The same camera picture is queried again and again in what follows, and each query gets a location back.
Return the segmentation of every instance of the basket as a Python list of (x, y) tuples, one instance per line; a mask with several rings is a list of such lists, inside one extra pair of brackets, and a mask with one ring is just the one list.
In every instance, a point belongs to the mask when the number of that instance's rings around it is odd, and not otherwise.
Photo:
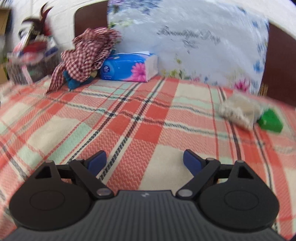
[(36, 64), (7, 63), (6, 68), (9, 78), (14, 83), (27, 85), (52, 74), (59, 62), (58, 53), (54, 53)]

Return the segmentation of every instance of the blue plush toy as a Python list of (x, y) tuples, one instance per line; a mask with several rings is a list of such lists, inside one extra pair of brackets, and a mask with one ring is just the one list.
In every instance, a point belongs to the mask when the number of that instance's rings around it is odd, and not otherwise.
[(90, 84), (90, 82), (92, 82), (92, 80), (96, 77), (96, 75), (97, 75), (97, 71), (94, 71), (94, 72), (91, 73), (91, 76), (86, 81), (79, 82), (79, 81), (77, 81), (75, 79), (72, 79), (67, 70), (65, 70), (63, 72), (63, 76), (65, 77), (65, 79), (67, 81), (67, 84), (68, 84), (68, 88), (70, 90), (74, 90), (74, 89), (78, 88), (81, 85)]

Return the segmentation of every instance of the green block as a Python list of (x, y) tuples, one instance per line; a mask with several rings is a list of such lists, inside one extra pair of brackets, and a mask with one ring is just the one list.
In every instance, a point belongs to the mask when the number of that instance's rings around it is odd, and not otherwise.
[(280, 133), (283, 129), (283, 123), (273, 109), (268, 109), (257, 121), (260, 128), (268, 131)]

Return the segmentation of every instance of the gray ribbed panel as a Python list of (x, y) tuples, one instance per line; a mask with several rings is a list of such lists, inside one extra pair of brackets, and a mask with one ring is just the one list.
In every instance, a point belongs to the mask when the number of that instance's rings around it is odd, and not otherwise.
[(251, 234), (212, 225), (193, 202), (170, 191), (120, 191), (97, 201), (81, 221), (58, 231), (17, 229), (5, 241), (284, 241), (273, 230)]

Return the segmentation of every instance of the white logo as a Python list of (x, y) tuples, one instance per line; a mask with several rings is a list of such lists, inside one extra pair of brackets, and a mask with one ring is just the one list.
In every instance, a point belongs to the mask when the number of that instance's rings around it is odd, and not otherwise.
[(143, 193), (143, 194), (141, 194), (141, 196), (142, 197), (148, 197), (150, 194), (149, 193), (147, 193), (147, 192), (145, 192), (145, 193)]

